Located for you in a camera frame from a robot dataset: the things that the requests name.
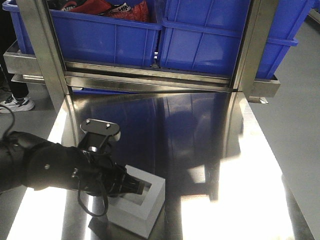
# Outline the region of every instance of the blue storage crate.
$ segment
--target blue storage crate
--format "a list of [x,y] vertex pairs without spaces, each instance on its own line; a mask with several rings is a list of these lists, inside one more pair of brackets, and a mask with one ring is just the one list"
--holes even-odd
[[[293,39],[315,0],[280,0],[269,37]],[[171,22],[240,31],[249,0],[167,0],[164,17]]]
[[269,37],[292,40],[314,2],[315,0],[280,0],[273,18]]
[[250,0],[167,0],[168,21],[242,31]]
[[[133,6],[141,0],[126,0]],[[113,0],[122,4],[122,0]],[[116,19],[84,13],[50,10],[64,58],[123,65],[152,65],[162,26],[156,23],[154,0],[147,1],[154,23]],[[20,50],[34,54],[15,0],[3,3],[11,14]]]
[[290,47],[297,45],[298,40],[295,38],[293,40],[285,40],[269,37],[256,77],[259,79],[271,79]]
[[[158,60],[162,68],[232,76],[242,34],[235,31],[162,20]],[[269,79],[298,41],[269,37],[257,72]]]

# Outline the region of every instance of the metal shelf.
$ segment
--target metal shelf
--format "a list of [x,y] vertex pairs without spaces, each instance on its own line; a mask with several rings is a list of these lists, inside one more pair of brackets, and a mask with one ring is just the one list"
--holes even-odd
[[105,65],[64,59],[46,1],[16,1],[35,55],[21,54],[17,44],[4,58],[16,81],[47,86],[58,112],[69,87],[137,93],[243,92],[247,99],[273,97],[276,79],[255,79],[279,0],[251,0],[233,76],[217,76],[158,68]]
[[317,12],[315,9],[311,9],[309,12],[309,16],[315,20],[318,24],[320,24],[320,13]]

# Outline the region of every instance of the white box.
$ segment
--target white box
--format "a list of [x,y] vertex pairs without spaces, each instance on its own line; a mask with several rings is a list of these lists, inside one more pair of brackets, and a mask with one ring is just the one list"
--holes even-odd
[[165,202],[166,180],[129,165],[125,167],[128,174],[150,185],[144,187],[142,195],[127,193],[109,197],[107,217],[110,222],[147,239]]

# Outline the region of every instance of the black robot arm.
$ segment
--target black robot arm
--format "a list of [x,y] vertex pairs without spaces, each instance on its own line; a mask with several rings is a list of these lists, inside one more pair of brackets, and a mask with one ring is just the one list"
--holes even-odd
[[35,190],[78,190],[80,205],[93,216],[80,201],[80,191],[102,196],[105,205],[108,196],[142,194],[144,183],[130,176],[104,151],[109,141],[119,139],[119,126],[87,119],[81,128],[87,134],[78,147],[65,147],[26,132],[7,135],[0,142],[0,193],[20,185]]

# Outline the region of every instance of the white sneaker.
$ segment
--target white sneaker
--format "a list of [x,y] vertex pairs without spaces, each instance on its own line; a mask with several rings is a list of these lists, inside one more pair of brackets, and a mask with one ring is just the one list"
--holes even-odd
[[[1,105],[6,106],[12,112],[29,111],[35,107],[35,102],[29,97],[23,98],[23,101],[17,101],[17,99],[11,95],[5,101],[0,102]],[[0,106],[0,113],[10,113],[6,108]]]

